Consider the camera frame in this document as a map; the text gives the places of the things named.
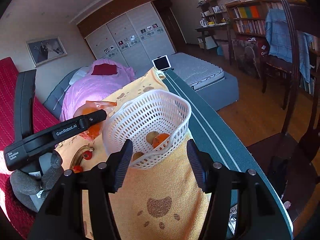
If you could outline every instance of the transparent plastic bag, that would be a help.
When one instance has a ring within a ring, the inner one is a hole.
[[[82,114],[89,114],[95,112],[97,110],[103,109],[107,113],[107,119],[109,118],[109,114],[113,111],[116,107],[116,102],[105,102],[105,101],[86,101],[83,106],[80,106],[73,117],[82,115]],[[84,139],[89,141],[93,141],[97,138],[103,130],[104,122],[100,122],[91,126],[87,131],[80,133],[79,135]]]

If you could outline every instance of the brown kiwi fruit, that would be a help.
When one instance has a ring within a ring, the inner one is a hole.
[[[142,152],[136,152],[136,153],[133,155],[132,159],[135,161],[136,159],[140,158],[140,157],[143,156],[143,155],[144,155],[144,153],[142,153]]]
[[[149,132],[149,133],[147,134],[147,136],[146,136],[147,142],[152,145],[152,142],[153,142],[154,138],[156,138],[158,135],[159,135],[158,132],[155,132],[155,131]]]

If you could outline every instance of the red cloth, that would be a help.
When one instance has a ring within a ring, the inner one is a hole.
[[[117,73],[117,65],[110,65],[107,63],[103,63],[100,65],[95,65],[91,75],[111,76],[111,75],[115,75],[116,73]]]
[[[0,60],[0,151],[13,143],[13,105],[18,70],[10,57]],[[35,98],[33,104],[34,131],[39,132],[59,121]],[[5,193],[5,210],[10,222],[23,238],[27,238],[35,213],[22,205],[13,194],[3,153],[0,154],[0,189]]]

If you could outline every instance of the white pillow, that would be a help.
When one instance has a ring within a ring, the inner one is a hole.
[[[78,81],[79,79],[82,79],[85,75],[87,75],[89,71],[90,71],[89,66],[78,69],[77,72],[74,73],[73,77],[70,79],[69,85],[72,86],[76,81]]]

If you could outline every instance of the purple bedding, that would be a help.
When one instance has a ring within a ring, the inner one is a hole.
[[[117,65],[117,74],[111,76],[92,76],[91,73],[94,66],[103,63]],[[66,92],[60,115],[61,122],[73,118],[75,111],[84,105],[87,100],[101,101],[134,80],[134,71],[131,67],[122,66],[109,59],[96,60],[90,68],[88,74],[76,81]]]

